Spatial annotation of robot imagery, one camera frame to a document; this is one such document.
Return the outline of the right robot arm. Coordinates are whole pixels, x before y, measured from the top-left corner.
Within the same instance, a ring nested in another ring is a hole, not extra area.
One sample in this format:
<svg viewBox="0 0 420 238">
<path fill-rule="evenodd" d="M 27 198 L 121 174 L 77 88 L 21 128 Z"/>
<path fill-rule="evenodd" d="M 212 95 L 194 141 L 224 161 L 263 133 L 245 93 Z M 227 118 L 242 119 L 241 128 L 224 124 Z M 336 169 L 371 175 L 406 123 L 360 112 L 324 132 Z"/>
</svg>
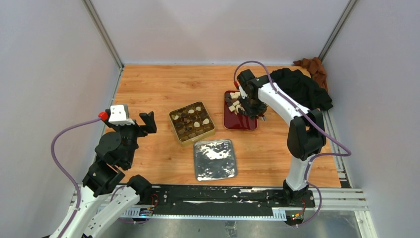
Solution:
<svg viewBox="0 0 420 238">
<path fill-rule="evenodd" d="M 283 200 L 287 206 L 295 207 L 302 202 L 302 194 L 309 187 L 310 159 L 326 144 L 322 113 L 300 105 L 269 78 L 239 76 L 237 80 L 245 115 L 258 118 L 271 107 L 289 126 L 287 148 L 292 162 L 283 183 Z"/>
</svg>

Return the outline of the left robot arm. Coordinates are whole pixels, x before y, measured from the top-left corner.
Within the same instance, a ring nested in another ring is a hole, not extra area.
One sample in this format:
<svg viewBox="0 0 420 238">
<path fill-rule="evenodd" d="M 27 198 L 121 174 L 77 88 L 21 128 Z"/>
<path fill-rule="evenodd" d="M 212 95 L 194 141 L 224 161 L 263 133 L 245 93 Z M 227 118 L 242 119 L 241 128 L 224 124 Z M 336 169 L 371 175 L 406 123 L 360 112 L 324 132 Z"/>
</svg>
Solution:
<svg viewBox="0 0 420 238">
<path fill-rule="evenodd" d="M 154 112 L 140 113 L 143 125 L 129 117 L 124 105 L 112 106 L 93 120 L 70 126 L 60 131 L 51 142 L 51 155 L 57 167 L 75 187 L 76 201 L 68 210 L 52 238 L 95 238 L 101 236 L 120 216 L 135 204 L 158 204 L 152 194 L 152 184 L 141 175 L 130 178 L 125 186 L 119 183 L 124 171 L 131 168 L 138 138 L 157 132 Z M 104 134 L 95 147 L 95 160 L 89 166 L 82 185 L 58 161 L 56 141 L 72 129 L 103 122 L 112 132 Z"/>
</svg>

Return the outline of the red chocolate tray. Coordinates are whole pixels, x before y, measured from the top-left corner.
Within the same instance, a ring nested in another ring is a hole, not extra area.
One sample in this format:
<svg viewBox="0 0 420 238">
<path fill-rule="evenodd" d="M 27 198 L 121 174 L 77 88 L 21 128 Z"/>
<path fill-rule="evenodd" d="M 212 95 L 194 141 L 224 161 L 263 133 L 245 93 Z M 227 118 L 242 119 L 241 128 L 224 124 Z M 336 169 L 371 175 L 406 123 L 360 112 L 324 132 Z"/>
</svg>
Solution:
<svg viewBox="0 0 420 238">
<path fill-rule="evenodd" d="M 245 130 L 253 131 L 258 128 L 257 119 L 251 119 L 239 112 L 231 111 L 231 95 L 238 91 L 228 90 L 224 92 L 224 113 L 223 113 L 223 126 L 228 130 Z"/>
</svg>

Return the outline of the gold chocolate tin box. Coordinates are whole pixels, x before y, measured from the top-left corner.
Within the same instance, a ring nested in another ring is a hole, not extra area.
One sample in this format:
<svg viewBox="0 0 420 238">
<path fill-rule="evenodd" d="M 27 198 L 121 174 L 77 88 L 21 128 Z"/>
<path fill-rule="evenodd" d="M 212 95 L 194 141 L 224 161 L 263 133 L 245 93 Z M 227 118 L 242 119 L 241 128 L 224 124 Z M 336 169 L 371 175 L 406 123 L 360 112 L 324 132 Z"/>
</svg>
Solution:
<svg viewBox="0 0 420 238">
<path fill-rule="evenodd" d="M 202 110 L 197 111 L 197 106 L 200 106 Z M 194 110 L 193 114 L 188 113 L 191 109 Z M 187 116 L 184 118 L 181 117 L 180 115 L 182 113 L 186 113 Z M 179 119 L 174 120 L 173 117 L 175 115 L 179 115 Z M 201 101 L 171 111 L 169 113 L 169 118 L 175 131 L 177 141 L 183 147 L 192 145 L 207 137 L 213 136 L 216 133 L 215 124 Z M 204 119 L 209 119 L 209 124 L 203 124 Z M 200 123 L 199 127 L 194 127 L 194 122 L 196 121 Z"/>
</svg>

